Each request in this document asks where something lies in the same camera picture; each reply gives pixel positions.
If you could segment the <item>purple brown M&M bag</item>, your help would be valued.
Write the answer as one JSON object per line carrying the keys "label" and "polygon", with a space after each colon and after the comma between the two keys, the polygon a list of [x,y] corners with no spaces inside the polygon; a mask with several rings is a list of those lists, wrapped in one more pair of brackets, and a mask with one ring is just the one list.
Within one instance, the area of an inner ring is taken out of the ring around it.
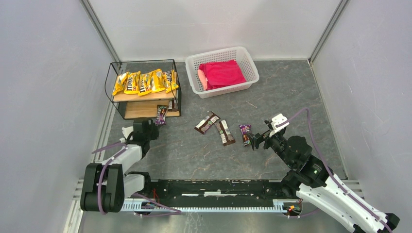
{"label": "purple brown M&M bag", "polygon": [[248,133],[251,133],[251,125],[242,124],[242,125],[239,125],[239,128],[240,128],[240,132],[242,135],[243,145],[245,147],[249,146],[251,144],[251,140],[248,137]]}

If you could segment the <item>purple candy bag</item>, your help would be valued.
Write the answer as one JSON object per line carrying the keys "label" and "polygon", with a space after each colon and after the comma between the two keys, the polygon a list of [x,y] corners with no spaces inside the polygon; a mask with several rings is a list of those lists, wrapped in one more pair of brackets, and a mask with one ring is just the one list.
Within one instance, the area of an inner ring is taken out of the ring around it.
{"label": "purple candy bag", "polygon": [[167,105],[158,105],[155,124],[156,126],[166,125],[166,115],[169,107]]}

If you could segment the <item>yellow candy bag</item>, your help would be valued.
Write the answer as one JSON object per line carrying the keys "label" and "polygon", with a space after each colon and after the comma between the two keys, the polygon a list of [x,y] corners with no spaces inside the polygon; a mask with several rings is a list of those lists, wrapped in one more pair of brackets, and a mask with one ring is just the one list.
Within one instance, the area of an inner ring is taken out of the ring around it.
{"label": "yellow candy bag", "polygon": [[166,88],[163,83],[163,73],[161,69],[156,69],[151,72],[151,91],[158,93],[164,91]]}
{"label": "yellow candy bag", "polygon": [[177,83],[177,74],[175,70],[171,69],[170,71],[163,72],[162,78],[166,93],[178,89],[179,85]]}
{"label": "yellow candy bag", "polygon": [[124,90],[125,82],[129,76],[129,72],[125,72],[117,76],[112,95],[115,96]]}

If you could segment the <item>yellow M&M bag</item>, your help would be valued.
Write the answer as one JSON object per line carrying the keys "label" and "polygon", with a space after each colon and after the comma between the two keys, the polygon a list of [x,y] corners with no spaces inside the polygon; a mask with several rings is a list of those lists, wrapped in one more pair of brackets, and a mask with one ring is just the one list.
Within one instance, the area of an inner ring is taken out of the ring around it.
{"label": "yellow M&M bag", "polygon": [[152,92],[151,77],[151,73],[140,74],[138,80],[139,96],[148,95]]}
{"label": "yellow M&M bag", "polygon": [[140,78],[140,71],[128,72],[124,88],[124,94],[133,95],[139,93],[138,80]]}

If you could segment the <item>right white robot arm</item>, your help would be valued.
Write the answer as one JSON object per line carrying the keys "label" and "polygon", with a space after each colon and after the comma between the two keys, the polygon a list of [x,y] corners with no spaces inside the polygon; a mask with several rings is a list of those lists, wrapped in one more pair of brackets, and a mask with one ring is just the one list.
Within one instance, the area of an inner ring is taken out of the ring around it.
{"label": "right white robot arm", "polygon": [[312,155],[312,147],[302,136],[284,137],[285,129],[274,127],[263,134],[246,133],[252,148],[263,144],[272,149],[290,171],[281,184],[287,195],[306,200],[322,210],[351,233],[391,233],[400,218],[368,204],[352,191],[324,162]]}

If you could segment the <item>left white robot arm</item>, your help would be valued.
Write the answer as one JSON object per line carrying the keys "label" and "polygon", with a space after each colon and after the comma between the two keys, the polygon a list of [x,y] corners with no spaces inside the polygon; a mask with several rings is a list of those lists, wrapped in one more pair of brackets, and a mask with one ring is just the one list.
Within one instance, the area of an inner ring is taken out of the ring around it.
{"label": "left white robot arm", "polygon": [[147,172],[128,172],[142,160],[150,149],[150,142],[158,139],[159,127],[150,118],[137,118],[132,127],[122,130],[118,143],[104,146],[95,153],[112,147],[120,150],[100,163],[86,166],[80,196],[80,208],[86,212],[119,212],[124,201],[133,194],[150,190],[151,177]]}

